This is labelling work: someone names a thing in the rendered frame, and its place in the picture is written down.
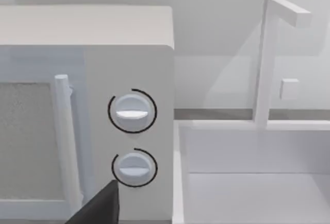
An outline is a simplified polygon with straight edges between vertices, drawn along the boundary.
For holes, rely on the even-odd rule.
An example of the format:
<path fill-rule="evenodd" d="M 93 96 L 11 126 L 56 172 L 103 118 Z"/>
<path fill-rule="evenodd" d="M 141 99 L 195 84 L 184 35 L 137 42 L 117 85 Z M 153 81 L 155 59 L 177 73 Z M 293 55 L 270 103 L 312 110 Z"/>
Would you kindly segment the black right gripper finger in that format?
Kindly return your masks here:
<path fill-rule="evenodd" d="M 119 184 L 111 180 L 64 224 L 119 224 Z"/>

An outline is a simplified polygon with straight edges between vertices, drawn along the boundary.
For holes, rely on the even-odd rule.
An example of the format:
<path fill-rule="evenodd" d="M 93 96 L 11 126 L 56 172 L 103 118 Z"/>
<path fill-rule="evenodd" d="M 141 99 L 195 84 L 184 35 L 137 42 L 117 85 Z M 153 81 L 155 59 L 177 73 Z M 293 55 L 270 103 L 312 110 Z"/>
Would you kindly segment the white microwave knob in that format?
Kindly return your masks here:
<path fill-rule="evenodd" d="M 117 124 L 127 131 L 138 131 L 147 125 L 151 106 L 138 94 L 126 94 L 114 102 L 113 115 Z"/>
<path fill-rule="evenodd" d="M 152 164 L 143 154 L 132 152 L 119 158 L 117 162 L 119 178 L 129 185 L 146 183 L 152 174 Z"/>

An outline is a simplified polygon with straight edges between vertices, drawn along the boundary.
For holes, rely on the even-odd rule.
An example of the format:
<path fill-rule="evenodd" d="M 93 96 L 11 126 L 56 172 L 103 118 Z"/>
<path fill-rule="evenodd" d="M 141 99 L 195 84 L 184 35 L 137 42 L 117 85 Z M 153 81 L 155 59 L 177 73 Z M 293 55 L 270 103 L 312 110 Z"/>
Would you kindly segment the microwave door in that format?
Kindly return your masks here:
<path fill-rule="evenodd" d="M 0 220 L 66 220 L 55 76 L 68 75 L 75 98 L 85 80 L 83 51 L 69 47 L 0 49 Z"/>

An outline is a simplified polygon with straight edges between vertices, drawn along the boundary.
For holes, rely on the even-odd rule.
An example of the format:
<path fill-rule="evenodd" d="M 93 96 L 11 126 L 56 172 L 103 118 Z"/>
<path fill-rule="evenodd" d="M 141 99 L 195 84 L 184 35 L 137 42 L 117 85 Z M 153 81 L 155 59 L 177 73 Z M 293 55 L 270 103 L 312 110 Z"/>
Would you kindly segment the white sink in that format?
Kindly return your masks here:
<path fill-rule="evenodd" d="M 174 122 L 177 224 L 330 224 L 330 122 Z"/>

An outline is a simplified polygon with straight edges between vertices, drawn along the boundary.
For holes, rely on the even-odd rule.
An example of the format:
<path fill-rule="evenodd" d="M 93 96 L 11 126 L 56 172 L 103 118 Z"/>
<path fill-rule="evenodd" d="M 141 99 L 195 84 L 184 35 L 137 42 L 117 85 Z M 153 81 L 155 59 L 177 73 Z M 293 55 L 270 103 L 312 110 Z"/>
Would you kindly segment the pale microwave oven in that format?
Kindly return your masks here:
<path fill-rule="evenodd" d="M 111 180 L 119 184 L 119 223 L 173 219 L 174 34 L 167 6 L 0 5 L 0 49 L 79 48 L 84 82 L 75 98 L 82 207 Z M 122 129 L 114 102 L 138 94 L 151 106 L 147 125 Z M 149 158 L 151 178 L 124 183 L 120 157 Z"/>

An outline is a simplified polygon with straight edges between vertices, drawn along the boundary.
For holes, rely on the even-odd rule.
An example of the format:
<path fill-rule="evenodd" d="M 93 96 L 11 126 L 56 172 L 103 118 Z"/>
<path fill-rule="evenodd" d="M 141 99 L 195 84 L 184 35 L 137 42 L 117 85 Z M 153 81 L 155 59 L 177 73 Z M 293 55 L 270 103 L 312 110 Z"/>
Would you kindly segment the tall white tap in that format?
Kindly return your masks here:
<path fill-rule="evenodd" d="M 277 29 L 280 20 L 295 28 L 307 28 L 311 25 L 312 13 L 288 0 L 264 0 L 258 53 L 259 71 L 253 107 L 253 121 L 257 129 L 265 129 L 269 120 Z"/>

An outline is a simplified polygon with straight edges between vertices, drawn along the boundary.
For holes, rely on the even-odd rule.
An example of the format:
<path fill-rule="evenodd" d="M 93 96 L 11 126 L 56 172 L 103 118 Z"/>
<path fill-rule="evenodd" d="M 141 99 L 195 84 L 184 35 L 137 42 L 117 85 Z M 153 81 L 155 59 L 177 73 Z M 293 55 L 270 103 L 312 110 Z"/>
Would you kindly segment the small white tap lever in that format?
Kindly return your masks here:
<path fill-rule="evenodd" d="M 290 100 L 296 99 L 299 93 L 300 81 L 295 78 L 284 78 L 280 85 L 280 99 Z"/>

